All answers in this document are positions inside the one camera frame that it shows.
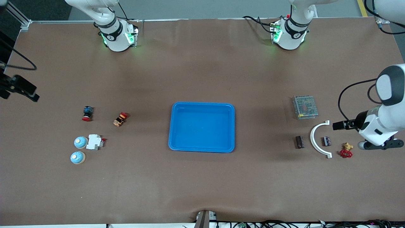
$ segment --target blue plastic tray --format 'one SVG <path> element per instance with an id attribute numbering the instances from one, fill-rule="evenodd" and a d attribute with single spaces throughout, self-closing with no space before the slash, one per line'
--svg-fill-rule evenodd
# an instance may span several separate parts
<path id="1" fill-rule="evenodd" d="M 232 152 L 235 108 L 227 103 L 174 103 L 169 147 L 174 151 Z"/>

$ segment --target brown tabletop surface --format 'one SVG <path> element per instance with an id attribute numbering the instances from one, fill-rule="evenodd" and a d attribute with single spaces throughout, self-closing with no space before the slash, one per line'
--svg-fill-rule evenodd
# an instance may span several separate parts
<path id="1" fill-rule="evenodd" d="M 344 159 L 341 144 L 363 139 L 322 126 L 318 143 L 330 136 L 333 144 L 323 147 L 333 152 L 327 159 L 309 140 L 315 125 L 343 120 L 344 87 L 403 62 L 373 18 L 314 19 L 294 51 L 272 45 L 252 21 L 139 26 L 138 47 L 122 53 L 106 48 L 92 24 L 32 24 L 20 34 L 16 49 L 38 70 L 7 74 L 35 84 L 40 99 L 0 101 L 1 225 L 189 222 L 200 210 L 233 221 L 405 220 L 404 148 L 355 147 Z M 11 63 L 28 66 L 16 54 Z M 343 95 L 350 118 L 374 106 L 370 85 Z M 315 97 L 317 118 L 294 117 L 298 95 Z M 235 150 L 172 151 L 177 101 L 233 104 Z M 81 120 L 86 105 L 94 107 L 92 122 Z M 130 117 L 116 127 L 120 112 Z M 73 146 L 89 134 L 107 138 L 105 146 Z M 296 149 L 299 135 L 304 149 Z M 86 154 L 84 163 L 70 162 L 75 151 Z"/>

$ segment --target white plastic object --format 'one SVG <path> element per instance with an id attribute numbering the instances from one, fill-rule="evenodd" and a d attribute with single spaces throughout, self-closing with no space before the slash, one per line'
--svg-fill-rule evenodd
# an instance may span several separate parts
<path id="1" fill-rule="evenodd" d="M 92 134 L 89 135 L 89 143 L 86 146 L 86 149 L 89 150 L 98 150 L 99 147 L 104 145 L 104 141 L 102 140 L 101 136 Z"/>
<path id="2" fill-rule="evenodd" d="M 310 138 L 311 138 L 311 143 L 312 143 L 312 145 L 315 147 L 315 149 L 316 149 L 319 153 L 328 156 L 328 158 L 332 158 L 332 153 L 322 150 L 322 149 L 318 146 L 318 144 L 316 144 L 316 141 L 315 141 L 315 131 L 316 131 L 316 129 L 319 128 L 320 126 L 323 126 L 323 125 L 329 125 L 329 123 L 330 123 L 330 121 L 327 120 L 327 121 L 325 121 L 324 123 L 321 123 L 321 124 L 316 125 L 316 126 L 312 129 L 312 131 L 311 131 Z"/>

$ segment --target blue and white round object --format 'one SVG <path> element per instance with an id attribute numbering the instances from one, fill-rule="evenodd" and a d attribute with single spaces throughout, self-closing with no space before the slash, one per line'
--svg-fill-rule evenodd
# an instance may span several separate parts
<path id="1" fill-rule="evenodd" d="M 84 159 L 86 159 L 86 155 L 81 151 L 76 151 L 70 156 L 70 161 L 73 164 L 83 163 Z"/>
<path id="2" fill-rule="evenodd" d="M 82 149 L 87 145 L 88 139 L 86 137 L 83 136 L 79 136 L 75 139 L 75 147 L 78 149 Z"/>

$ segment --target metal frame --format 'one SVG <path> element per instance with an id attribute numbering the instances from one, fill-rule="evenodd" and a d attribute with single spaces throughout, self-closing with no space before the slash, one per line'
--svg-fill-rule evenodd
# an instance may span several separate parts
<path id="1" fill-rule="evenodd" d="M 28 27 L 32 23 L 32 20 L 28 19 L 17 7 L 15 7 L 11 2 L 7 5 L 7 12 L 9 12 L 17 21 L 21 23 L 21 32 L 27 32 Z"/>

